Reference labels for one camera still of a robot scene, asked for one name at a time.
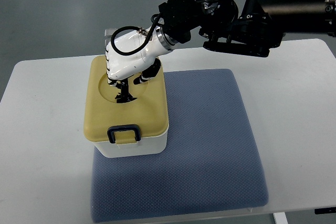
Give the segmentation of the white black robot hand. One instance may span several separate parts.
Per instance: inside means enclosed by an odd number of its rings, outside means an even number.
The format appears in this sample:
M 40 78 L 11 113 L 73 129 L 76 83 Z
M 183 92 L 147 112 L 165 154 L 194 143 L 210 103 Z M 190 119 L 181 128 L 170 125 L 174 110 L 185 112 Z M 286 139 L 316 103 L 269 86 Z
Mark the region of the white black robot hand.
M 122 52 L 131 52 L 138 49 L 149 34 L 149 30 L 141 30 L 139 27 L 129 28 L 129 33 L 114 39 L 114 44 L 108 43 L 106 47 L 107 77 L 110 86 L 120 88 L 118 81 L 139 74 L 133 80 L 133 84 L 147 82 L 159 73 L 161 62 L 158 56 L 166 55 L 173 51 L 176 40 L 162 32 L 162 28 L 156 27 L 149 42 L 140 51 L 128 56 L 121 55 L 115 49 Z

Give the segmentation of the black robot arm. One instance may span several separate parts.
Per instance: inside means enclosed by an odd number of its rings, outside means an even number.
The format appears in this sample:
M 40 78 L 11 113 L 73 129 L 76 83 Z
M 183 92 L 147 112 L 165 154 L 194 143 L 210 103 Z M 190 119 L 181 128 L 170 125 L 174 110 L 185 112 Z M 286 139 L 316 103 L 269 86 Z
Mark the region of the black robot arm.
M 151 20 L 181 44 L 199 28 L 207 50 L 266 57 L 287 33 L 335 36 L 335 0 L 167 0 Z

